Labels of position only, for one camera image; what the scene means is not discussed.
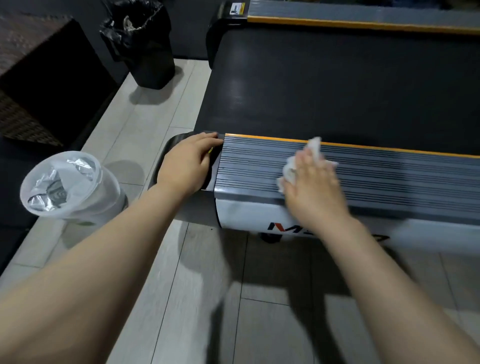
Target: black trash can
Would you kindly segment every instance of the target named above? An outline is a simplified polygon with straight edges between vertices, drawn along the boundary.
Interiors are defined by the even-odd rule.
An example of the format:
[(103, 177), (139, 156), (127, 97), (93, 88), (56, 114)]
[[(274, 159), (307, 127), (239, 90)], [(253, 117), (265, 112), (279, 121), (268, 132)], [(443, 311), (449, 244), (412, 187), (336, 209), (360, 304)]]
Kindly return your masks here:
[(127, 64), (139, 86), (163, 88), (175, 74), (165, 6), (157, 0), (121, 0), (107, 7), (110, 18), (100, 34), (113, 59)]

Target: black caster wheel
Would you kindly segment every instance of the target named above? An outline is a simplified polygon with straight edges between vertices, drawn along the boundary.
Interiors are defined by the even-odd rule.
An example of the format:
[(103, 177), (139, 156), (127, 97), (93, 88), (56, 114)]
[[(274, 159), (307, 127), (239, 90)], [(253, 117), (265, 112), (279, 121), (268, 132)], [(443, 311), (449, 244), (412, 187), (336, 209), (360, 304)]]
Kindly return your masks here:
[(261, 232), (260, 233), (260, 239), (262, 239), (264, 242), (269, 243), (269, 244), (275, 244), (282, 239), (282, 235), (280, 234), (267, 234), (266, 232)]

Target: person's left arm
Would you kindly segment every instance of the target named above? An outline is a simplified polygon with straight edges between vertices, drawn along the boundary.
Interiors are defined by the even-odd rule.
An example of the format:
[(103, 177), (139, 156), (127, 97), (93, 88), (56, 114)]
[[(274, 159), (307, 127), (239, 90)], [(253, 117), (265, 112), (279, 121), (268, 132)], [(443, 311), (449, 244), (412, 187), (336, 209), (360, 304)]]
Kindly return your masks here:
[(0, 362), (104, 363), (178, 207), (202, 186), (208, 151), (221, 143), (216, 133), (178, 143), (137, 202), (1, 296)]

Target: yellow and white label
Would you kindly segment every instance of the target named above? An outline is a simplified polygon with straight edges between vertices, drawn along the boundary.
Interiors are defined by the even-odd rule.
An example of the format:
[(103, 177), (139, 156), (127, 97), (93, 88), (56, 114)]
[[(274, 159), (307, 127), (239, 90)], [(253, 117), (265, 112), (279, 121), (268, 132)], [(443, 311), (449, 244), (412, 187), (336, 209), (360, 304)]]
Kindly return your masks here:
[(230, 15), (243, 15), (244, 10), (245, 10), (244, 2), (234, 2), (232, 3), (232, 7), (230, 8)]

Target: orange stripe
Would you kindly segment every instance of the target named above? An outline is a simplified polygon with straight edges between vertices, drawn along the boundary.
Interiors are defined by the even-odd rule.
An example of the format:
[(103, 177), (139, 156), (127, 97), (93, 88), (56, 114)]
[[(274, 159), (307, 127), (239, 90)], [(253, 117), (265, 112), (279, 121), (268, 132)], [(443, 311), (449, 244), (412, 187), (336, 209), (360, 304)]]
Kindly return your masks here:
[[(264, 139), (264, 140), (277, 140), (280, 142), (295, 142), (295, 143), (306, 143), (307, 140), (300, 139), (285, 139), (285, 138), (273, 138), (270, 136), (257, 136), (257, 135), (244, 135), (244, 134), (225, 134), (225, 136), (236, 136), (240, 138), (250, 138), (250, 139)], [(475, 158), (480, 159), (480, 156), (474, 156), (471, 154), (455, 154), (455, 153), (442, 153), (442, 152), (430, 152), (426, 150), (415, 150), (415, 149), (401, 149), (401, 148), (387, 148), (384, 146), (358, 146), (356, 144), (343, 144), (343, 143), (330, 143), (322, 142), (324, 146), (344, 146), (349, 148), (361, 148), (361, 149), (374, 149), (374, 150), (388, 150), (391, 152), (403, 152), (403, 153), (418, 153), (418, 154), (429, 154), (433, 156), (445, 156), (445, 157), (462, 157), (462, 158)]]
[(249, 15), (247, 17), (247, 21), (250, 23), (324, 26), (324, 27), (330, 27), (330, 28), (373, 29), (373, 30), (393, 30), (393, 31), (403, 31), (403, 32), (480, 35), (480, 28), (471, 28), (471, 27), (462, 27), (462, 26), (434, 26), (434, 25), (418, 25), (418, 24), (348, 22), (343, 20), (280, 18), (280, 17), (274, 17), (274, 16), (254, 16), (254, 15)]

